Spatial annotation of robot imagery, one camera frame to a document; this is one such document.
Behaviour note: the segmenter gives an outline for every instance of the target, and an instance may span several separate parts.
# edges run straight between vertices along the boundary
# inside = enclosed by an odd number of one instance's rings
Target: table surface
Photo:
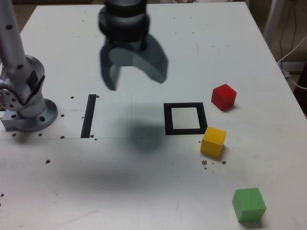
[[[245,4],[149,5],[168,79],[126,67],[116,92],[100,76],[100,8],[40,6],[22,31],[59,116],[15,137],[1,126],[0,229],[306,229],[307,122]],[[237,91],[228,112],[211,103],[225,83]],[[81,139],[89,94],[94,138]],[[208,125],[227,131],[219,161],[200,154],[202,135],[165,135],[163,104],[183,102],[203,102]],[[232,198],[250,187],[267,210],[246,226]]]

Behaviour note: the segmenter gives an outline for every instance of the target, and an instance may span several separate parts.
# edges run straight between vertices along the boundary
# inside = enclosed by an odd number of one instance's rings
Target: wooden block
[[[222,152],[225,137],[225,131],[207,127],[201,141],[201,152],[210,157],[219,158]]]
[[[232,205],[239,222],[260,221],[267,209],[258,188],[237,189]]]
[[[224,84],[213,90],[211,102],[220,110],[225,110],[234,106],[235,99],[236,91]]]

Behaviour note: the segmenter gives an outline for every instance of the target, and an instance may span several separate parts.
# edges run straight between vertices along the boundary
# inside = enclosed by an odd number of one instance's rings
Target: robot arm
[[[121,66],[135,66],[159,83],[166,80],[167,57],[149,32],[146,0],[107,0],[98,19],[106,36],[100,52],[101,74],[116,90]]]
[[[35,57],[25,55],[11,0],[0,0],[0,106],[6,130],[35,132],[57,118],[56,105],[44,99],[45,70]]]

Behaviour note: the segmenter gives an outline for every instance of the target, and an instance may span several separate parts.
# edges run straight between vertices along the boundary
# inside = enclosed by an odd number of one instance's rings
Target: black bar
[[[89,138],[91,134],[92,120],[94,115],[96,102],[96,94],[88,95],[86,111],[83,120],[83,126],[81,131],[81,138]]]

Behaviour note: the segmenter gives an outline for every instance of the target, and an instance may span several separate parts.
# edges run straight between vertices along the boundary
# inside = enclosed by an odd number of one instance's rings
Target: black square outline
[[[200,128],[174,129],[172,108],[196,108]],[[208,125],[202,102],[197,103],[164,103],[165,135],[204,134]]]

